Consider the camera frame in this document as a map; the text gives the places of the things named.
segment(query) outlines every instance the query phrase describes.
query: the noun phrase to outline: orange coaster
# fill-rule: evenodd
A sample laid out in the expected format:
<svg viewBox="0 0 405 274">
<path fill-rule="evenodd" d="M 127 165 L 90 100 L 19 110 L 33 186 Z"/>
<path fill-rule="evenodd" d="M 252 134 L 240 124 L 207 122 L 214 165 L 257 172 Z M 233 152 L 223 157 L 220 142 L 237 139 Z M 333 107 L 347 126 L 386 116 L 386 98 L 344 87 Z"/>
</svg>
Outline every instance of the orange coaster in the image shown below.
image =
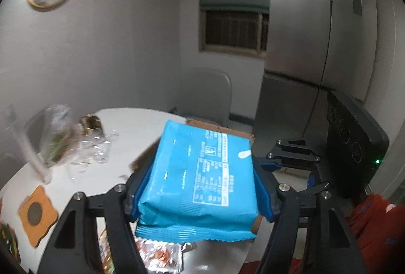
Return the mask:
<svg viewBox="0 0 405 274">
<path fill-rule="evenodd" d="M 23 223 L 28 240 L 34 248 L 39 245 L 41 239 L 48 233 L 49 228 L 58 219 L 58 213 L 41 185 L 23 202 L 18 215 Z"/>
</svg>

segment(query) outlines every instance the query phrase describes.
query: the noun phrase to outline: red cloth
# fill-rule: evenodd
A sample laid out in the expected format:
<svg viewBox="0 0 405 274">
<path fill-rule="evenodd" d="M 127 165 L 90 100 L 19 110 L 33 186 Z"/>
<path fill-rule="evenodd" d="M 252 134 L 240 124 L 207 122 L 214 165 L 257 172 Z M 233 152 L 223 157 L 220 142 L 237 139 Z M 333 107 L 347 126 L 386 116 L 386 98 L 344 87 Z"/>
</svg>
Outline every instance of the red cloth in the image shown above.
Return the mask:
<svg viewBox="0 0 405 274">
<path fill-rule="evenodd" d="M 389 204 L 372 194 L 347 218 L 368 274 L 405 273 L 405 206 L 387 212 Z M 239 274 L 254 274 L 258 265 L 258 261 L 245 263 Z M 293 258 L 289 274 L 300 271 L 301 260 Z"/>
</svg>

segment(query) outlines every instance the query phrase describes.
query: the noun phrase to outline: round table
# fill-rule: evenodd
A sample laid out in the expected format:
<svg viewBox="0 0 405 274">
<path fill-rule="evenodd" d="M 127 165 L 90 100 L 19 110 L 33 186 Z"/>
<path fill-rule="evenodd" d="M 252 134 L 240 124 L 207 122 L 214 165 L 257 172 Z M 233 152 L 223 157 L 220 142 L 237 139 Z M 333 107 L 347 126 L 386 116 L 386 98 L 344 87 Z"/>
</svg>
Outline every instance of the round table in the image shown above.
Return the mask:
<svg viewBox="0 0 405 274">
<path fill-rule="evenodd" d="M 186 123 L 186 119 L 174 114 L 142 108 L 109 108 L 95 113 L 101 120 L 104 131 L 113 129 L 119 133 L 118 140 L 111 144 L 109 160 L 100 164 L 93 162 L 78 178 L 70 179 L 66 164 L 52 167 L 52 181 L 44 185 L 53 207 L 62 214 L 65 206 L 77 191 L 87 196 L 107 192 L 114 185 L 126 181 L 132 173 L 131 163 L 161 137 L 167 120 Z M 25 271 L 37 272 L 42 254 L 55 225 L 33 248 L 26 236 L 18 210 L 24 199 L 41 185 L 31 166 L 26 164 L 1 189 L 3 207 L 0 220 L 9 224 L 18 239 L 21 266 Z M 97 219 L 98 233 L 105 228 L 104 219 Z M 238 273 L 252 245 L 251 241 L 224 243 L 201 241 L 197 249 L 184 254 L 184 274 L 188 273 Z"/>
</svg>

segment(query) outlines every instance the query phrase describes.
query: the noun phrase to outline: blue snack bag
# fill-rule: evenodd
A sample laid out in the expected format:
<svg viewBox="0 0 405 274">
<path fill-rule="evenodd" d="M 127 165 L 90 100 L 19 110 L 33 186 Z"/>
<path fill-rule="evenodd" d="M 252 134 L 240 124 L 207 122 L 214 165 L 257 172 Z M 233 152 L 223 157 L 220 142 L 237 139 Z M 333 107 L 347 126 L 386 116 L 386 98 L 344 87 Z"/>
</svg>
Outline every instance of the blue snack bag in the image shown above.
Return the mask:
<svg viewBox="0 0 405 274">
<path fill-rule="evenodd" d="M 255 238 L 249 140 L 168 121 L 138 211 L 136 235 L 151 240 Z"/>
</svg>

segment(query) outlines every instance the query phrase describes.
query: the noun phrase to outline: silver screw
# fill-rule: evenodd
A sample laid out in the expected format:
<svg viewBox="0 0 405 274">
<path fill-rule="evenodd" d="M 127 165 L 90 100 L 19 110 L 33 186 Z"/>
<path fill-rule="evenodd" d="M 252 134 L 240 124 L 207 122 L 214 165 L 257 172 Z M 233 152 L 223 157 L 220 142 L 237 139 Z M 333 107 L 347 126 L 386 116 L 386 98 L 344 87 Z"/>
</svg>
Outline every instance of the silver screw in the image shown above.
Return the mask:
<svg viewBox="0 0 405 274">
<path fill-rule="evenodd" d="M 83 192 L 77 192 L 77 193 L 75 193 L 74 196 L 73 196 L 73 198 L 74 198 L 76 201 L 80 201 L 83 197 L 84 197 L 84 193 L 83 193 Z"/>
<path fill-rule="evenodd" d="M 122 193 L 124 192 L 126 189 L 124 184 L 118 184 L 116 185 L 116 187 L 114 187 L 114 191 L 118 192 L 118 193 Z"/>
<path fill-rule="evenodd" d="M 321 196 L 325 199 L 328 200 L 332 197 L 332 193 L 329 191 L 322 191 L 321 192 Z"/>
<path fill-rule="evenodd" d="M 290 186 L 289 186 L 289 184 L 286 184 L 283 182 L 279 185 L 279 190 L 281 190 L 283 192 L 287 192 L 290 190 Z"/>
</svg>

